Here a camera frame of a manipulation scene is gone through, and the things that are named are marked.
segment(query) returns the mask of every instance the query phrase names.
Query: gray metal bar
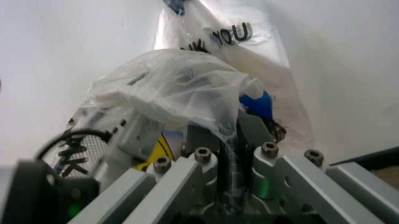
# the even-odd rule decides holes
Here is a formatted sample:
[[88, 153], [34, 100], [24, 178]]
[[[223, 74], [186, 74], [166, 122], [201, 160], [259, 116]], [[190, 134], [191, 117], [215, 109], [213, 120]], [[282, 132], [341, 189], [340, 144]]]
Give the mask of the gray metal bar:
[[316, 210], [327, 223], [380, 224], [374, 214], [303, 156], [284, 156], [274, 162], [258, 147], [253, 168], [266, 178], [280, 205], [289, 214]]
[[155, 179], [152, 176], [128, 169], [69, 223], [121, 223], [154, 185]]
[[171, 223], [188, 213], [204, 186], [201, 166], [180, 157], [123, 223]]
[[381, 220], [399, 223], [399, 191], [354, 162], [326, 173]]

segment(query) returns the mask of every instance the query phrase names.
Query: plastic wrap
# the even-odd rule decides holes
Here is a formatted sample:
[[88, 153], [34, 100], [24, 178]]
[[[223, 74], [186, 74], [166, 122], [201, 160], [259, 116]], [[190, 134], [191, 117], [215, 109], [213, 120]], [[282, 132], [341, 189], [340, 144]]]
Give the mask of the plastic wrap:
[[192, 122], [226, 142], [236, 133], [240, 92], [256, 91], [258, 84], [212, 55], [165, 49], [96, 81], [89, 99], [100, 107], [134, 108], [169, 128]]
[[[282, 150], [313, 147], [309, 118], [298, 96], [277, 30], [262, 0], [164, 0], [154, 49], [202, 51], [256, 77], [272, 99], [269, 116], [286, 129]], [[248, 94], [260, 98], [259, 91]]]

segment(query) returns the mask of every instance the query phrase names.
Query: green led light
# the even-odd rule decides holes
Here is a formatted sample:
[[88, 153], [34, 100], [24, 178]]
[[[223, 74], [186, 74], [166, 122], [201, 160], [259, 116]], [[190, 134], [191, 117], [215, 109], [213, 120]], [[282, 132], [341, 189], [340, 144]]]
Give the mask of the green led light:
[[270, 192], [270, 183], [268, 179], [263, 179], [262, 184], [259, 186], [261, 197], [266, 198]]
[[82, 208], [78, 204], [71, 204], [68, 208], [68, 215], [70, 218], [75, 217]]

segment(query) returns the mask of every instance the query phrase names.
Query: white wall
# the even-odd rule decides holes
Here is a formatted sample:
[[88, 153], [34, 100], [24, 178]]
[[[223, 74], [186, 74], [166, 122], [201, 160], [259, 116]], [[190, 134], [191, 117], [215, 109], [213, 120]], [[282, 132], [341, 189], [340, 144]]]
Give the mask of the white wall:
[[399, 1], [266, 0], [316, 145], [340, 161], [399, 145]]
[[[0, 163], [31, 157], [90, 83], [151, 49], [161, 0], [0, 0]], [[327, 160], [399, 145], [399, 1], [265, 0]]]
[[157, 0], [0, 0], [0, 163], [31, 158], [91, 82], [152, 48]]

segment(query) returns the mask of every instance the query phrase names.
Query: screw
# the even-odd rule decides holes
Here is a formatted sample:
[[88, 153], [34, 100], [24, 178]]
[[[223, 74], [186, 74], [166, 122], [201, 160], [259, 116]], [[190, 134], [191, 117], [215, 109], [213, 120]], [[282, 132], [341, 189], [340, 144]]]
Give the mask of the screw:
[[154, 161], [154, 170], [159, 174], [164, 174], [171, 165], [172, 163], [168, 156], [160, 156]]
[[314, 149], [308, 149], [305, 151], [305, 157], [312, 162], [314, 165], [320, 167], [323, 164], [324, 156], [321, 152], [314, 150]]
[[183, 143], [181, 144], [181, 148], [180, 148], [180, 155], [185, 157], [185, 150], [186, 150], [186, 144]]
[[262, 144], [262, 152], [269, 159], [274, 159], [278, 155], [278, 147], [274, 142], [267, 141]]
[[207, 147], [199, 147], [194, 151], [194, 158], [199, 163], [207, 163], [211, 160], [212, 152]]

